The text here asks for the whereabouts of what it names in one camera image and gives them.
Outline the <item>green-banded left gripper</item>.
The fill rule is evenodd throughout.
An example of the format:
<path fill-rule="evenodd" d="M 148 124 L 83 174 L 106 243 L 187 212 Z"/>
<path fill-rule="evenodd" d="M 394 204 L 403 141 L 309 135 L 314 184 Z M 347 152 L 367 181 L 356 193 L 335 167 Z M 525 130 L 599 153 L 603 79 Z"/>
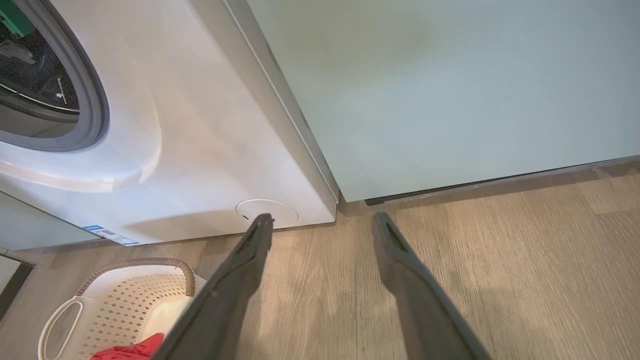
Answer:
<path fill-rule="evenodd" d="M 24 38 L 34 32 L 34 25 L 13 0 L 0 1 L 1 23 L 13 38 Z"/>

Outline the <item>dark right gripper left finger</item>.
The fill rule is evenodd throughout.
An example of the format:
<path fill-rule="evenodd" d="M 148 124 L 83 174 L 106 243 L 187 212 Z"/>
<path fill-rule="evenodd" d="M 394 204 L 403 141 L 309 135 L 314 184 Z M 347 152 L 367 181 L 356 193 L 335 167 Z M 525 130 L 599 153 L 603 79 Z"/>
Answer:
<path fill-rule="evenodd" d="M 249 300 L 258 290 L 274 219 L 259 214 L 180 315 L 153 360 L 233 360 Z"/>

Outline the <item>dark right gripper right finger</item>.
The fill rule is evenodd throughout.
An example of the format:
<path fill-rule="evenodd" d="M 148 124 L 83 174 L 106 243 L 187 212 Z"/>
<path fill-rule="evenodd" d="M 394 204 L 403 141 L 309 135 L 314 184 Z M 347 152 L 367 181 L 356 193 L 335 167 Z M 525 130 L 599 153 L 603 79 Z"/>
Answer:
<path fill-rule="evenodd" d="M 409 360 L 489 360 L 490 354 L 386 212 L 372 215 L 375 259 L 394 296 Z"/>

